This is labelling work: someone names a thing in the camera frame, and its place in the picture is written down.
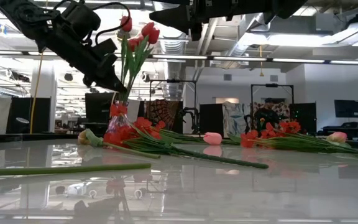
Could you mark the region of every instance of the person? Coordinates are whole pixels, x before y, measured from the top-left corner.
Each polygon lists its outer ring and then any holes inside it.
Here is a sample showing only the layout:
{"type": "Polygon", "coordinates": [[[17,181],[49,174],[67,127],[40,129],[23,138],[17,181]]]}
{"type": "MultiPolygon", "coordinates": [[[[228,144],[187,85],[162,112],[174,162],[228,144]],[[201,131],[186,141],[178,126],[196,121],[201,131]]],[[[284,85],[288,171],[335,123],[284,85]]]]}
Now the person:
{"type": "Polygon", "coordinates": [[[280,122],[280,119],[276,112],[272,109],[274,106],[274,100],[271,98],[267,98],[265,100],[265,105],[263,108],[260,108],[255,113],[255,119],[257,122],[257,130],[265,130],[266,124],[270,123],[273,127],[275,124],[280,122]]]}

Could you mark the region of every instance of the patterned fabric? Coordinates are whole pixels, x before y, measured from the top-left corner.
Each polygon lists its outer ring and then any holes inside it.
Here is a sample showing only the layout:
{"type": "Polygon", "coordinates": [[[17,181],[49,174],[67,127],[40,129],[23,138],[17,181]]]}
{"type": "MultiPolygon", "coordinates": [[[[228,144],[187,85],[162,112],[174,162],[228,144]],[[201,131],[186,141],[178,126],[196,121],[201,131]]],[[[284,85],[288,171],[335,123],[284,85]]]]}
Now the patterned fabric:
{"type": "MultiPolygon", "coordinates": [[[[255,116],[256,111],[258,111],[260,108],[263,108],[265,105],[263,103],[254,103],[254,114],[252,117],[255,116]]],[[[272,108],[280,118],[281,121],[290,121],[290,107],[286,103],[277,103],[272,108]]],[[[257,120],[254,119],[254,127],[253,129],[256,129],[257,120]]]]}
{"type": "Polygon", "coordinates": [[[167,125],[166,129],[172,130],[178,109],[181,109],[178,101],[151,101],[147,102],[146,117],[154,124],[163,121],[167,125]]]}
{"type": "Polygon", "coordinates": [[[245,107],[245,104],[223,103],[223,128],[225,137],[227,137],[227,134],[239,136],[244,133],[247,127],[244,119],[244,115],[246,115],[245,107]]]}

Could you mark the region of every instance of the monitor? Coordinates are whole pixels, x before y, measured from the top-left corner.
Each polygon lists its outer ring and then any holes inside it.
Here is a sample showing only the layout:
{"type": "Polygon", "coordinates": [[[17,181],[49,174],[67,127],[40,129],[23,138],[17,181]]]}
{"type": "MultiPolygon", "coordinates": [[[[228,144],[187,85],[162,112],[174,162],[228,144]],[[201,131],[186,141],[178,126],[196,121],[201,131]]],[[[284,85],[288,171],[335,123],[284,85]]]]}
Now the monitor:
{"type": "Polygon", "coordinates": [[[108,123],[113,93],[86,93],[86,118],[90,123],[108,123]]]}
{"type": "Polygon", "coordinates": [[[337,118],[358,118],[358,101],[335,100],[335,116],[337,118]]]}

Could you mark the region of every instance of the metal frame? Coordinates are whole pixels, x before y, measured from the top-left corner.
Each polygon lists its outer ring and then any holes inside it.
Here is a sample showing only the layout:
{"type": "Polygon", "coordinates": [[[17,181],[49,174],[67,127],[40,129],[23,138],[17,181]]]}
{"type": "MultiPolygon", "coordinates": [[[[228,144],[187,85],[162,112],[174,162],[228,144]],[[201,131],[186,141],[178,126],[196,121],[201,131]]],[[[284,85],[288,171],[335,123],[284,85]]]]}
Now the metal frame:
{"type": "Polygon", "coordinates": [[[251,128],[254,127],[254,86],[264,86],[267,88],[290,87],[291,88],[290,94],[291,94],[292,104],[294,104],[293,85],[279,85],[279,84],[274,84],[274,83],[273,84],[264,84],[264,85],[263,84],[251,84],[251,113],[250,113],[251,128]]]}
{"type": "MultiPolygon", "coordinates": [[[[194,83],[194,108],[197,108],[197,81],[193,81],[193,80],[176,80],[177,82],[172,82],[172,83],[194,83]]],[[[150,85],[149,85],[149,104],[151,104],[152,101],[152,84],[153,82],[166,82],[166,83],[170,83],[171,80],[150,80],[150,85]]],[[[147,119],[150,119],[150,107],[147,108],[147,112],[148,112],[148,116],[147,119]]]]}

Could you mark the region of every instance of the reflective table surface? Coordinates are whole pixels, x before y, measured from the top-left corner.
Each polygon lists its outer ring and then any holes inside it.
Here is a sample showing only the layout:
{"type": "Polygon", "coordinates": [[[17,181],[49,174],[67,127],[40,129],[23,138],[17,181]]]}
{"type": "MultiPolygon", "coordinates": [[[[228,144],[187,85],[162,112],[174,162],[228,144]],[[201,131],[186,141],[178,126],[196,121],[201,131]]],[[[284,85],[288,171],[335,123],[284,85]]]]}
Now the reflective table surface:
{"type": "Polygon", "coordinates": [[[358,158],[179,146],[270,166],[160,160],[74,140],[0,143],[1,167],[151,162],[151,169],[0,177],[0,223],[358,223],[358,158]]]}

